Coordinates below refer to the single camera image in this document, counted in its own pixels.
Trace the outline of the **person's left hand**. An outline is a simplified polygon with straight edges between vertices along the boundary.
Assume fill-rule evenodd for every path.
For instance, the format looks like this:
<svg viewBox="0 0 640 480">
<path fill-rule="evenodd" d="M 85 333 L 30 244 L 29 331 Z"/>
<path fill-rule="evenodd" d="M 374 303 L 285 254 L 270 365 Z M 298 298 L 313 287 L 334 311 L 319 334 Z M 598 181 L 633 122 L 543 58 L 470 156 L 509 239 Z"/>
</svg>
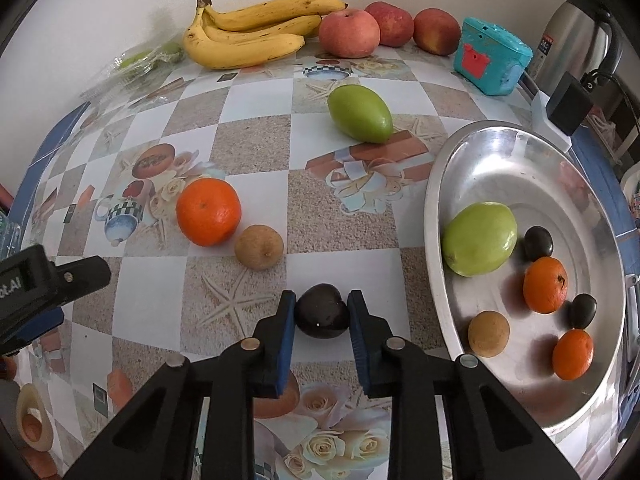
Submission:
<svg viewBox="0 0 640 480">
<path fill-rule="evenodd" d="M 0 356 L 0 379 L 13 382 L 17 373 L 17 365 L 12 356 Z"/>
</svg>

